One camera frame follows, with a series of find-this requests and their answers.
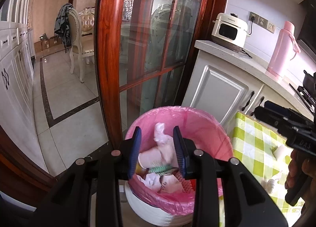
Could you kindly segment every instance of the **pink thermos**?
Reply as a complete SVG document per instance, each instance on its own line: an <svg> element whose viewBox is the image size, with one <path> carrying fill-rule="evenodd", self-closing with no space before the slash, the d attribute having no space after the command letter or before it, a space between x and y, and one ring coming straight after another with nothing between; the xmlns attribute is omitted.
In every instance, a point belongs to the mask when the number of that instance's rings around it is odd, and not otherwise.
<svg viewBox="0 0 316 227"><path fill-rule="evenodd" d="M270 59L267 71L279 79L282 79L289 66L290 60L301 52L294 37L294 25L286 21L284 28L280 30L277 45Z"/></svg>

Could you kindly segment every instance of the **black pot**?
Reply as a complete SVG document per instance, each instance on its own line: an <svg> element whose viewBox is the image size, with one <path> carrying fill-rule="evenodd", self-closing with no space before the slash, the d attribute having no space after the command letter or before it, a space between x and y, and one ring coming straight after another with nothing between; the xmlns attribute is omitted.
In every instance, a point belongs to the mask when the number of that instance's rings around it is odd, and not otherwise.
<svg viewBox="0 0 316 227"><path fill-rule="evenodd" d="M316 90L315 90L315 80L316 80L316 73L314 76L310 75L309 73L304 70L304 80L303 80L303 87L305 90L314 98L316 99Z"/></svg>

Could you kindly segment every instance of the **human hand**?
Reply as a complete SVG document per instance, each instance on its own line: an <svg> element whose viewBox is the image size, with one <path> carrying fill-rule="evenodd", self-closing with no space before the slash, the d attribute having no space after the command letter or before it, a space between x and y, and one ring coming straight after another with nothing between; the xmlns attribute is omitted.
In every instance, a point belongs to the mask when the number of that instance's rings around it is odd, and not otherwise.
<svg viewBox="0 0 316 227"><path fill-rule="evenodd" d="M286 189L292 188L295 185L295 176L297 174L297 164L295 161L296 156L297 151L293 150L291 153L292 160L289 164L289 174L285 182ZM316 195L316 159L305 159L302 164L302 171L306 175L313 178L309 189L307 189L307 191L302 196L303 200L305 201L305 207L307 208Z"/></svg>

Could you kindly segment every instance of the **gas stove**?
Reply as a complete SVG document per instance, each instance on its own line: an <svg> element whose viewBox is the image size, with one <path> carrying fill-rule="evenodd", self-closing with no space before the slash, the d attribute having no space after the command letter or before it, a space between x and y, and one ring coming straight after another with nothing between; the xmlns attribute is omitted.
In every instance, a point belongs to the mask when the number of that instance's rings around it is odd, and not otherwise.
<svg viewBox="0 0 316 227"><path fill-rule="evenodd" d="M312 113L315 114L315 99L310 96L310 94L306 91L306 89L302 86L299 86L295 89L290 83L290 87L297 93L297 95L301 98L307 109Z"/></svg>

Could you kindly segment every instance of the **metal rivet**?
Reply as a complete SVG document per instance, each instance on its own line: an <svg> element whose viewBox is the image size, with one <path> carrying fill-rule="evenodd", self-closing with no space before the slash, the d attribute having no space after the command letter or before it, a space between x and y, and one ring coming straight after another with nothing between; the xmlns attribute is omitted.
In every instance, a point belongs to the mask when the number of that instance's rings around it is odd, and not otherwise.
<svg viewBox="0 0 316 227"><path fill-rule="evenodd" d="M195 150L194 151L194 154L196 155L196 156L202 156L203 154L204 154L204 152L203 152L203 150L199 150L199 149L197 149L197 150Z"/></svg>
<svg viewBox="0 0 316 227"><path fill-rule="evenodd" d="M84 159L77 159L76 160L76 165L83 165L84 164Z"/></svg>
<svg viewBox="0 0 316 227"><path fill-rule="evenodd" d="M118 157L121 154L121 152L119 150L113 150L111 151L111 155L114 157Z"/></svg>
<svg viewBox="0 0 316 227"><path fill-rule="evenodd" d="M230 162L231 162L233 165L238 165L238 164L239 164L239 160L236 159L236 158L231 158L231 159L230 159Z"/></svg>

